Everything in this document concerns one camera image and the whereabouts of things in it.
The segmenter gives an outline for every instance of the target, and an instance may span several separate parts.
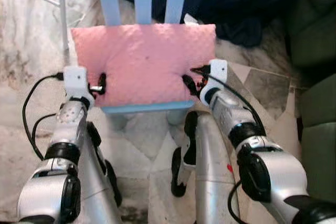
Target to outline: chair leg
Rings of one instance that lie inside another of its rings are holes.
[[[187,164],[184,160],[190,148],[191,141],[185,136],[182,147],[177,148],[173,154],[171,192],[175,197],[184,196],[191,172],[196,168],[195,164]]]
[[[177,146],[182,146],[185,138],[184,125],[169,125],[169,133]]]
[[[107,118],[109,119],[114,130],[119,131],[125,128],[127,121],[129,120],[123,114],[107,114]]]
[[[169,110],[167,112],[167,121],[170,125],[179,125],[184,122],[188,109],[184,110]]]

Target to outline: white floor tile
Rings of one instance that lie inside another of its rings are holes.
[[[196,220],[195,174],[191,174],[181,198],[172,195],[171,179],[170,169],[150,175],[149,224],[191,224]]]
[[[0,126],[0,220],[16,221],[19,194],[40,159],[35,155],[24,130]],[[46,139],[39,146],[46,148]]]
[[[289,88],[286,112],[295,117],[295,89],[293,87]]]
[[[172,139],[170,133],[168,132],[163,141],[161,149],[153,162],[151,172],[170,169],[172,166],[173,152],[175,151],[176,148],[177,145]]]
[[[301,160],[301,145],[298,140],[297,122],[293,115],[284,112],[268,136],[285,151]]]
[[[247,218],[249,224],[277,224],[278,222],[259,202],[250,200],[248,206]]]
[[[266,133],[268,133],[275,125],[276,120],[268,113],[268,111],[259,103],[255,97],[251,98],[250,104],[257,111],[262,124],[264,125]]]
[[[124,137],[104,138],[100,145],[117,177],[147,178],[152,162]]]
[[[137,114],[124,128],[125,137],[152,161],[159,153],[168,130],[165,112]]]
[[[244,83],[251,68],[238,64],[238,63],[233,63],[233,62],[229,62],[229,65],[233,69],[237,77],[240,79],[240,81]]]
[[[124,224],[147,224],[148,222],[148,179],[118,178],[122,195],[119,207]]]

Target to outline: black cable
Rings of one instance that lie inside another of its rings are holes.
[[[42,153],[39,151],[39,149],[37,148],[37,146],[33,143],[33,140],[32,140],[32,136],[30,135],[30,132],[29,132],[29,128],[28,128],[28,124],[27,124],[27,119],[26,119],[26,108],[27,108],[27,104],[28,104],[28,101],[30,99],[30,97],[32,96],[34,90],[37,88],[37,86],[44,80],[46,79],[49,79],[49,78],[56,78],[58,80],[63,80],[63,73],[62,72],[59,72],[57,74],[52,74],[51,76],[45,76],[41,79],[39,79],[35,84],[34,86],[32,87],[32,89],[30,90],[23,106],[22,106],[22,121],[23,121],[23,126],[25,128],[25,132],[27,134],[27,137],[28,137],[28,140],[30,142],[30,144],[32,145],[33,147],[33,150],[34,152],[36,153],[36,155],[41,159],[43,160],[43,155]]]
[[[194,72],[194,73],[201,74],[203,76],[207,76],[208,78],[211,78],[211,79],[217,81],[218,83],[222,84],[224,86],[224,88],[226,88],[228,91],[230,91],[236,97],[238,97],[239,99],[241,99],[248,106],[248,108],[250,109],[250,111],[251,111],[254,119],[256,120],[257,124],[259,125],[259,127],[261,129],[261,133],[264,136],[266,136],[266,131],[265,131],[264,125],[263,125],[263,123],[262,123],[262,121],[260,119],[260,116],[258,115],[257,111],[252,107],[252,105],[241,94],[239,94],[236,90],[234,90],[233,88],[231,88],[229,85],[225,84],[221,80],[219,80],[219,79],[211,76],[208,73],[203,73],[203,72],[200,72],[200,71],[197,71],[197,70],[191,70],[191,71]]]
[[[33,127],[33,130],[32,130],[32,132],[31,132],[31,139],[32,139],[32,143],[33,143],[33,145],[38,149],[38,147],[36,146],[36,129],[37,129],[37,126],[38,126],[38,124],[43,120],[43,119],[45,119],[45,118],[49,118],[49,117],[51,117],[51,116],[54,116],[54,115],[56,115],[56,113],[53,113],[53,114],[49,114],[49,115],[44,115],[44,116],[42,116],[41,118],[39,118],[36,122],[35,122],[35,124],[34,124],[34,127]]]
[[[235,221],[237,221],[239,224],[247,224],[246,222],[242,221],[238,216],[236,216],[236,214],[233,212],[232,210],[232,198],[233,195],[235,193],[235,191],[237,190],[237,188],[241,185],[242,181],[238,181],[237,184],[232,188],[232,190],[229,193],[229,197],[227,198],[227,208],[229,209],[229,213],[232,216],[232,218],[235,219]]]

